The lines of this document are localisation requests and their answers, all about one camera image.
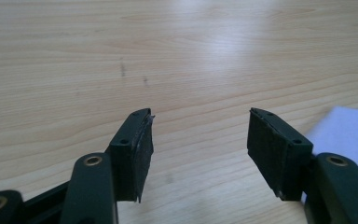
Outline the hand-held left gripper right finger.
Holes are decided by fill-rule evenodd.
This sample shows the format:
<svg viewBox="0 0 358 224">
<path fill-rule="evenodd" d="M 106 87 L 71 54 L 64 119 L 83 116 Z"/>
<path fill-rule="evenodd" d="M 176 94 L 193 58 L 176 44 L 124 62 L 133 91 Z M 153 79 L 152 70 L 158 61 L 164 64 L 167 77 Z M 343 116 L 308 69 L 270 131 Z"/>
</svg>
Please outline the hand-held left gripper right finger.
<svg viewBox="0 0 358 224">
<path fill-rule="evenodd" d="M 248 155 L 268 186 L 282 201 L 299 201 L 302 172 L 310 163 L 313 144 L 272 112 L 252 108 L 247 139 Z"/>
</svg>

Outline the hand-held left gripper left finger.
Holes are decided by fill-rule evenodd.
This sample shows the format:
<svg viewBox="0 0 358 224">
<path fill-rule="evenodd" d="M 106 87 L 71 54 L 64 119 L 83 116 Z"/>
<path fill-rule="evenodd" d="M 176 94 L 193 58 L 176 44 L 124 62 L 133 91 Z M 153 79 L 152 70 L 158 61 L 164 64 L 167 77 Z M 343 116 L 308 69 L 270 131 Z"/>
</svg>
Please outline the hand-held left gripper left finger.
<svg viewBox="0 0 358 224">
<path fill-rule="evenodd" d="M 109 143 L 114 187 L 118 201 L 140 202 L 154 153 L 150 108 L 129 114 Z"/>
</svg>

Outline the pale lilac cloth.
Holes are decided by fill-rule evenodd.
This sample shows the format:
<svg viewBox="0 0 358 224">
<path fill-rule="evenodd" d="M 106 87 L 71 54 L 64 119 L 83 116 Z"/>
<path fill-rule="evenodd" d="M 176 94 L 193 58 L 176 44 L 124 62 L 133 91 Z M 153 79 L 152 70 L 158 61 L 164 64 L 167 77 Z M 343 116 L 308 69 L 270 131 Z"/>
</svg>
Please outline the pale lilac cloth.
<svg viewBox="0 0 358 224">
<path fill-rule="evenodd" d="M 329 152 L 358 165 L 358 109 L 335 106 L 306 133 L 314 155 Z"/>
</svg>

